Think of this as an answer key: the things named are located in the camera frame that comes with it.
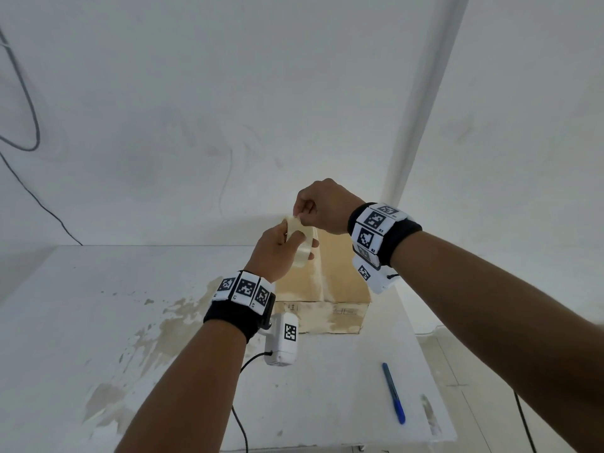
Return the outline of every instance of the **black wristband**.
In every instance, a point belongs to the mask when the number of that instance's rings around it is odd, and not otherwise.
[[[420,230],[422,230],[422,226],[409,218],[396,222],[392,228],[386,232],[386,235],[383,236],[382,245],[377,253],[380,264],[390,266],[390,258],[392,258],[392,253],[396,250],[399,243],[411,234],[419,232]]]
[[[356,210],[354,210],[352,212],[352,214],[350,215],[350,217],[348,218],[348,235],[352,236],[352,231],[355,229],[355,223],[356,223],[356,219],[361,215],[361,213],[363,213],[363,211],[365,211],[365,209],[369,206],[369,205],[375,205],[377,202],[367,202],[366,204],[362,204],[360,207],[358,207]]]
[[[230,322],[237,327],[243,335],[245,341],[249,342],[258,329],[262,316],[254,313],[249,307],[241,305],[230,300],[214,301],[210,304],[208,312],[205,314],[204,322],[209,320],[223,320]]]

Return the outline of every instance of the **clear packing tape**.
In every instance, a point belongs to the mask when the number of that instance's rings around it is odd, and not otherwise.
[[[295,231],[300,231],[306,236],[306,240],[298,246],[293,263],[294,267],[304,267],[312,251],[312,239],[316,238],[316,229],[310,226],[303,226],[300,220],[294,216],[286,216],[285,219],[288,221],[288,236],[286,241],[289,240]]]

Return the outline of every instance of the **floor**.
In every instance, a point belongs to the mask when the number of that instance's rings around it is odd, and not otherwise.
[[[457,442],[408,445],[400,448],[366,447],[367,453],[531,453],[512,389],[484,365],[447,329],[418,337],[434,380],[455,425]],[[524,402],[528,427],[539,453],[574,450]],[[294,453],[355,453],[352,447],[287,449]]]

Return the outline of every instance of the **white table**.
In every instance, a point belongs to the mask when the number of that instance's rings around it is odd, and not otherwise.
[[[0,450],[112,451],[199,326],[208,284],[242,267],[251,250],[57,248],[0,307]],[[263,341],[250,342],[246,359]],[[382,362],[406,412],[403,426]],[[428,423],[422,395],[438,427]],[[251,449],[456,438],[394,289],[374,297],[360,335],[302,335],[294,365],[250,364],[234,406]],[[243,447],[231,416],[222,449]]]

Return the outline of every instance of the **cardboard box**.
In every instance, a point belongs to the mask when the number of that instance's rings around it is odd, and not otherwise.
[[[301,333],[358,334],[371,295],[352,265],[350,237],[321,230],[317,237],[315,258],[277,281],[273,311],[295,313]]]

